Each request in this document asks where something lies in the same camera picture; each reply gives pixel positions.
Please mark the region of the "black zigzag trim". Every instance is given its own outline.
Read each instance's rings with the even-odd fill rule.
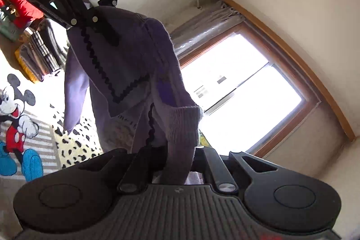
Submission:
[[[153,119],[153,108],[154,108],[154,103],[150,105],[150,110],[148,113],[148,117],[149,117],[149,126],[150,126],[150,130],[149,130],[149,137],[146,139],[145,143],[148,146],[150,143],[152,143],[155,139],[155,128],[154,128],[154,119]]]
[[[84,42],[86,43],[86,50],[89,52],[89,57],[92,59],[92,64],[98,70],[99,74],[101,75],[101,78],[104,80],[105,84],[108,86],[108,89],[111,92],[111,96],[113,97],[113,102],[120,103],[140,83],[147,82],[148,80],[150,80],[149,74],[146,74],[145,76],[141,76],[138,79],[131,82],[130,85],[126,87],[126,89],[121,93],[120,96],[116,95],[113,84],[110,82],[109,78],[107,77],[106,72],[104,71],[103,67],[100,65],[100,62],[98,61],[98,57],[95,55],[95,51],[92,48],[92,43],[90,41],[90,35],[87,34],[85,27],[83,27],[81,29],[81,35],[84,37]]]

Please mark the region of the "cartoon character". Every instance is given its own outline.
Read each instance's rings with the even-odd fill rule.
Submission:
[[[25,102],[35,105],[34,94],[26,90],[24,95],[19,91],[20,81],[16,75],[8,75],[9,86],[0,96],[0,124],[11,121],[6,131],[6,142],[0,140],[0,175],[11,176],[17,171],[16,162],[9,153],[14,153],[21,165],[21,172],[26,181],[43,176],[43,165],[39,154],[27,149],[24,152],[25,138],[33,138],[39,132],[39,126],[23,114]]]

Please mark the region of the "window pane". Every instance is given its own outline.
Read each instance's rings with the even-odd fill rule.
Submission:
[[[220,155],[247,151],[301,100],[275,68],[265,66],[243,83],[229,101],[205,116],[200,130]]]
[[[206,110],[267,62],[244,37],[233,33],[181,72],[186,90]]]

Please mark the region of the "gray curtain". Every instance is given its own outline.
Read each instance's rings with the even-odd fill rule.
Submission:
[[[170,34],[175,54],[181,59],[244,20],[243,15],[220,0]]]

